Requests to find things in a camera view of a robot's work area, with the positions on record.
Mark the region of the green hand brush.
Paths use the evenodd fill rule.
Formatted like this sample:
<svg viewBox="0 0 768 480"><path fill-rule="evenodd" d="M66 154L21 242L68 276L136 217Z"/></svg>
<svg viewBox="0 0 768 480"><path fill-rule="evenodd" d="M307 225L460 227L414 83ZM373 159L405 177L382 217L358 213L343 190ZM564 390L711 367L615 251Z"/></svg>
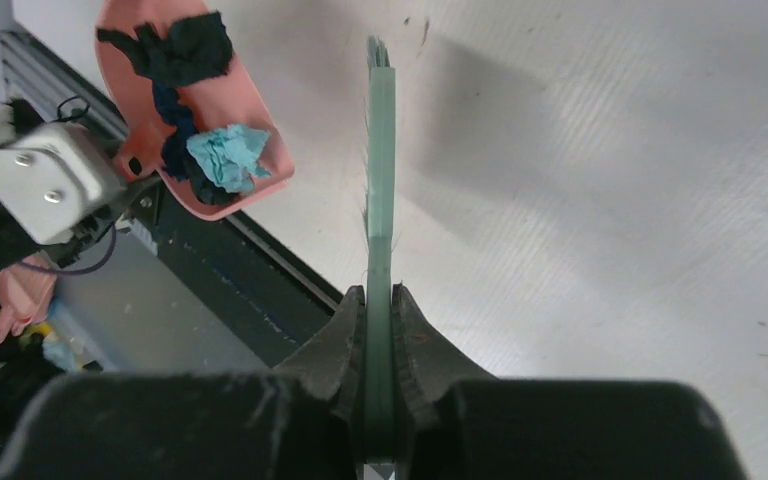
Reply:
<svg viewBox="0 0 768 480"><path fill-rule="evenodd" d="M384 41L367 39L367 190L365 228L368 247L364 450L372 463L394 458L395 386L392 338L392 241L396 173L396 70Z"/></svg>

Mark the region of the pink plastic dustpan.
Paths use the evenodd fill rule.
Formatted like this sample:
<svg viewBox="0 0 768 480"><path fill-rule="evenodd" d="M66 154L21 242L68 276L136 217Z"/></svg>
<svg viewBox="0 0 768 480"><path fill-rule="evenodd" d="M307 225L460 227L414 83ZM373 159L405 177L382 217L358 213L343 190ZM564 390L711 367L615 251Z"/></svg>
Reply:
<svg viewBox="0 0 768 480"><path fill-rule="evenodd" d="M201 131L244 124L270 133L259 165L270 173L253 181L253 192L237 197L227 206L204 204L186 181L162 171L161 147L173 128L164 124L154 107L151 81L134 73L126 56L110 44L95 42L101 77L110 98L123 117L127 135L113 163L127 182L157 173L178 202L194 216L217 221L242 210L283 188L295 172L289 150L275 126L254 82L238 57L230 61L224 77L204 80L179 91L180 100L194 113Z"/></svg>

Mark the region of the small black paper scrap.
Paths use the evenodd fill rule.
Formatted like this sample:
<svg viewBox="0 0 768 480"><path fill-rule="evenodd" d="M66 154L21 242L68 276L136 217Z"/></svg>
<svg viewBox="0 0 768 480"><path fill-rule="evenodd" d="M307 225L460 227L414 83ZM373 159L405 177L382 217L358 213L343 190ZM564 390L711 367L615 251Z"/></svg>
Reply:
<svg viewBox="0 0 768 480"><path fill-rule="evenodd" d="M214 184L195 160L188 159L185 161L185 171L188 175L191 189L201 203L224 206L231 204L238 198L238 194L229 192Z"/></svg>

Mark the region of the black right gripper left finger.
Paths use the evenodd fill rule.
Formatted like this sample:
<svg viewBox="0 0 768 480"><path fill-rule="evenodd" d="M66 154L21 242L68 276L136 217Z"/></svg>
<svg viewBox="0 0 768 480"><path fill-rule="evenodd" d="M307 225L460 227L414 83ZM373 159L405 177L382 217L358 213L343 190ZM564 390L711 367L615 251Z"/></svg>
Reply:
<svg viewBox="0 0 768 480"><path fill-rule="evenodd" d="M275 370L61 375L20 418L0 479L359 479L337 401L363 306L350 288Z"/></svg>

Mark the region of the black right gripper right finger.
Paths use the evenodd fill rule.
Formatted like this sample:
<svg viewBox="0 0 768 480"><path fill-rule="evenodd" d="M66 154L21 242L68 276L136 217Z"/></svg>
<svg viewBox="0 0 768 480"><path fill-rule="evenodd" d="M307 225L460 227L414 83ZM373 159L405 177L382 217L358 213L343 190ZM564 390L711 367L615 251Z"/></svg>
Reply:
<svg viewBox="0 0 768 480"><path fill-rule="evenodd" d="M743 479L717 412L654 380L501 379L393 289L400 479Z"/></svg>

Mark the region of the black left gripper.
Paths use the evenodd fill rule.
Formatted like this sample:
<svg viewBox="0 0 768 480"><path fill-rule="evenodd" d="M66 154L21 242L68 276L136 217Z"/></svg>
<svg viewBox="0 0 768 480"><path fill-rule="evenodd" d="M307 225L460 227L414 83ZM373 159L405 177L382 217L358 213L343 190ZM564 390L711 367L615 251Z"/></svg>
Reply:
<svg viewBox="0 0 768 480"><path fill-rule="evenodd" d="M127 181L78 123L45 122L25 101L0 103L0 271L37 253L68 271L158 181Z"/></svg>

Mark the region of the light blue paper scrap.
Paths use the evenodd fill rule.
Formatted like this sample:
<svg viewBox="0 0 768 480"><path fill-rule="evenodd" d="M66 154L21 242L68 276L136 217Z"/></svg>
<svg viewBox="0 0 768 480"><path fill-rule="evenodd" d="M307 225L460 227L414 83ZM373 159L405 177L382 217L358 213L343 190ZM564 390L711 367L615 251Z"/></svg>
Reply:
<svg viewBox="0 0 768 480"><path fill-rule="evenodd" d="M270 137L268 131L232 124L190 137L186 148L213 185L228 193L249 194L255 179L271 176L260 165Z"/></svg>

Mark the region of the dark green paper scrap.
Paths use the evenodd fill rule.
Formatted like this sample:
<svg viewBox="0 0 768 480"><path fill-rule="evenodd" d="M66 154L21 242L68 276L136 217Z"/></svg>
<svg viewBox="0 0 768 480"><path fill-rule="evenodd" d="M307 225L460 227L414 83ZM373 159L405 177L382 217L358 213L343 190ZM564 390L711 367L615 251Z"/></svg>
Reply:
<svg viewBox="0 0 768 480"><path fill-rule="evenodd" d="M133 35L98 28L96 39L123 53L137 75L171 88L227 75L234 55L217 11L181 18L164 37L154 24L145 22L134 27Z"/></svg>

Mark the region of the dark blue paper scrap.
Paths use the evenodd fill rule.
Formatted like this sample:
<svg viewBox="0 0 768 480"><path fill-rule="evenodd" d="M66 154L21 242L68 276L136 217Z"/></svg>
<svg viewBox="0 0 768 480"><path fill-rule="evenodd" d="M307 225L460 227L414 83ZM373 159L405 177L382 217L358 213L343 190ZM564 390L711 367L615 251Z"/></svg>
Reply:
<svg viewBox="0 0 768 480"><path fill-rule="evenodd" d="M193 112L180 102L179 93L174 88L153 81L152 95L162 122L172 128L161 149L162 169L176 181L188 180L194 159L187 149L187 141L198 132Z"/></svg>

